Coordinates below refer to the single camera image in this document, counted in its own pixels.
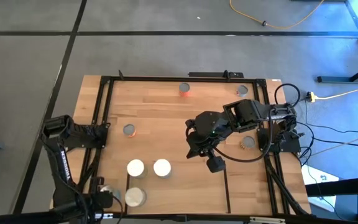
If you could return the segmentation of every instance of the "concrete floor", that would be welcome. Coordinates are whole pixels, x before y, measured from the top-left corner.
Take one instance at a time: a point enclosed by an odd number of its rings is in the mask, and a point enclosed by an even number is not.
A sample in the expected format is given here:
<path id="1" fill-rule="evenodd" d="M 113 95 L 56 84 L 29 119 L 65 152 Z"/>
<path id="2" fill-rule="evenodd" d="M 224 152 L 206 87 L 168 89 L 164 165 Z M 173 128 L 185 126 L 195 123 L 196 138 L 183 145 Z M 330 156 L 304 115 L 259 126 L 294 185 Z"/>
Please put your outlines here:
<path id="1" fill-rule="evenodd" d="M 272 24 L 291 24 L 317 2 L 233 0 L 244 12 Z M 0 1 L 0 30 L 71 30 L 79 0 Z M 352 5 L 358 15 L 358 0 Z M 269 30 L 232 12 L 228 1 L 95 0 L 86 7 L 80 30 Z M 324 3 L 294 31 L 357 31 L 344 3 Z M 31 145 L 53 87 L 67 37 L 0 37 L 0 214 L 9 212 Z M 188 72 L 241 71 L 249 78 L 280 78 L 301 90 L 329 96 L 358 85 L 317 84 L 320 75 L 358 72 L 358 40 L 323 37 L 77 37 L 54 115 L 73 114 L 83 75 L 186 76 Z M 295 93 L 285 89 L 291 101 Z M 297 106 L 304 121 L 305 106 Z M 358 93 L 308 107 L 308 121 L 358 130 Z M 310 134 L 302 145 L 310 141 Z M 317 138 L 346 141 L 355 134 L 313 128 Z M 320 151 L 332 144 L 316 142 Z M 358 177 L 358 148 L 344 146 L 312 157 L 310 165 L 344 179 Z M 48 209 L 53 182 L 43 152 L 25 212 Z M 352 218 L 354 197 L 336 208 Z M 317 208 L 321 216 L 334 216 Z M 123 223 L 153 221 L 124 220 Z"/>

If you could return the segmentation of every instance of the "gray floor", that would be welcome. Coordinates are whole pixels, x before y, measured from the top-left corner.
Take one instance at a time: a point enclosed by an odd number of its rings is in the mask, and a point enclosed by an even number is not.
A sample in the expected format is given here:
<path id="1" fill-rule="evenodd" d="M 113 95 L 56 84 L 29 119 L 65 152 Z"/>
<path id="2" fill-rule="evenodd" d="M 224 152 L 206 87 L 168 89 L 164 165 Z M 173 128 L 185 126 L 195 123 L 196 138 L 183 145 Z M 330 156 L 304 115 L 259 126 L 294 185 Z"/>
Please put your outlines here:
<path id="1" fill-rule="evenodd" d="M 238 10 L 277 25 L 291 24 L 317 2 L 240 1 Z M 70 30 L 80 1 L 0 1 L 0 30 Z M 358 15 L 358 0 L 352 5 Z M 228 1 L 89 1 L 80 30 L 269 30 L 232 12 Z M 343 3 L 324 3 L 295 31 L 356 31 Z M 67 37 L 0 37 L 0 214 L 9 212 L 31 145 L 62 61 Z M 73 114 L 83 75 L 186 76 L 188 72 L 240 71 L 250 78 L 280 78 L 304 92 L 328 96 L 358 85 L 317 84 L 319 75 L 358 72 L 358 40 L 323 37 L 77 37 L 54 115 Z M 285 90 L 287 100 L 295 93 Z M 305 105 L 297 106 L 304 121 Z M 308 107 L 308 121 L 358 129 L 358 93 Z M 306 132 L 302 145 L 307 145 Z M 358 135 L 314 128 L 316 137 L 346 141 Z M 313 150 L 332 146 L 316 142 Z M 358 177 L 358 148 L 344 146 L 312 157 L 310 165 L 348 179 Z M 53 183 L 42 153 L 25 212 L 46 210 Z M 352 218 L 354 197 L 338 212 Z M 126 223 L 143 221 L 125 220 Z"/>

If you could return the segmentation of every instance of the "wooden tabletop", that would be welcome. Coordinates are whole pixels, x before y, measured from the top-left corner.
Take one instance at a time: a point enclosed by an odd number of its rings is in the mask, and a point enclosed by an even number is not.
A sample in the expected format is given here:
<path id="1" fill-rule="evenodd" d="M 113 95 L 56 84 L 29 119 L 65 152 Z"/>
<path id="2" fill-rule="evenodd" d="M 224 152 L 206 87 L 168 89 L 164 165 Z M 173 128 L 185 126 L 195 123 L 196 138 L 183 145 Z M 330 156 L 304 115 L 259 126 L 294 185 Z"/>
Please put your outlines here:
<path id="1" fill-rule="evenodd" d="M 90 124 L 100 76 L 84 76 L 74 112 L 78 124 Z M 194 119 L 203 111 L 222 111 L 223 105 L 244 98 L 254 99 L 251 84 L 244 84 L 248 94 L 236 95 L 238 83 L 192 83 L 190 96 L 178 94 L 180 82 L 136 82 L 115 81 L 109 109 L 108 140 L 101 154 L 98 175 L 105 178 L 105 184 L 121 192 L 125 203 L 127 172 L 126 165 L 133 159 L 145 163 L 148 174 L 143 179 L 130 179 L 130 187 L 144 189 L 147 200 L 143 206 L 128 207 L 128 214 L 167 213 L 227 213 L 223 172 L 210 173 L 205 157 L 187 159 L 189 146 L 185 136 L 185 121 Z M 273 93 L 280 80 L 267 80 L 268 96 L 274 102 Z M 283 90 L 278 91 L 278 102 L 284 103 Z M 98 121 L 103 113 L 101 105 Z M 126 124 L 133 124 L 136 135 L 127 138 L 122 132 Z M 252 149 L 239 145 L 244 136 L 255 139 Z M 251 159 L 260 155 L 256 131 L 233 133 L 218 148 L 239 159 Z M 78 181 L 83 162 L 83 149 L 68 153 L 71 174 Z M 298 160 L 289 153 L 281 153 L 285 185 L 293 197 L 306 211 L 310 205 Z M 157 159 L 167 159 L 172 165 L 172 174 L 161 179 L 154 174 L 153 164 Z M 269 191 L 263 160 L 252 163 L 238 163 L 225 159 L 231 214 L 271 215 Z M 278 211 L 282 212 L 280 192 L 275 186 Z M 119 212 L 115 203 L 108 212 Z"/>

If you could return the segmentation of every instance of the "wooden table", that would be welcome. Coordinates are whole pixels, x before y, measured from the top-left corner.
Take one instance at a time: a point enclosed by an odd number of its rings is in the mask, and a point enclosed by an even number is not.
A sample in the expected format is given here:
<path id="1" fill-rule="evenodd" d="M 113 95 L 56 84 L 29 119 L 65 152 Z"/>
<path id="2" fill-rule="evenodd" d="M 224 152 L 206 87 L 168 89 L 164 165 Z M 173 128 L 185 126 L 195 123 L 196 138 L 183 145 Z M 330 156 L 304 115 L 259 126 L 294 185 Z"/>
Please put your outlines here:
<path id="1" fill-rule="evenodd" d="M 76 123 L 91 123 L 100 78 L 96 75 L 84 76 L 73 116 Z M 148 168 L 147 177 L 140 180 L 131 179 L 130 187 L 144 189 L 147 201 L 141 207 L 128 207 L 128 214 L 227 213 L 223 172 L 210 173 L 205 157 L 186 158 L 189 147 L 185 137 L 185 121 L 194 119 L 203 111 L 222 111 L 223 105 L 243 99 L 236 95 L 239 84 L 189 83 L 191 95 L 187 98 L 178 95 L 179 84 L 180 82 L 114 82 L 108 115 L 111 127 L 101 155 L 98 176 L 105 178 L 105 184 L 119 189 L 121 201 L 125 203 L 126 165 L 133 159 L 141 159 L 145 163 Z M 273 93 L 280 84 L 280 80 L 267 80 L 270 102 L 274 102 Z M 244 98 L 254 99 L 252 85 L 245 86 L 249 92 Z M 263 96 L 262 90 L 258 91 L 259 95 Z M 278 91 L 278 102 L 285 102 L 282 89 Z M 98 121 L 101 121 L 103 104 Z M 122 129 L 126 124 L 135 125 L 135 137 L 124 136 Z M 244 136 L 252 136 L 255 139 L 255 148 L 240 148 L 239 142 Z M 241 159 L 260 155 L 256 131 L 234 133 L 218 148 Z M 75 181 L 78 181 L 80 176 L 83 155 L 82 149 L 68 153 L 71 174 Z M 303 209 L 310 212 L 298 160 L 289 153 L 280 155 L 287 188 Z M 157 159 L 170 161 L 172 175 L 169 179 L 160 179 L 154 174 L 152 166 Z M 271 215 L 263 159 L 248 164 L 228 159 L 225 161 L 231 214 Z M 275 191 L 278 211 L 282 212 L 277 186 Z M 119 212 L 120 208 L 115 203 L 106 211 Z"/>

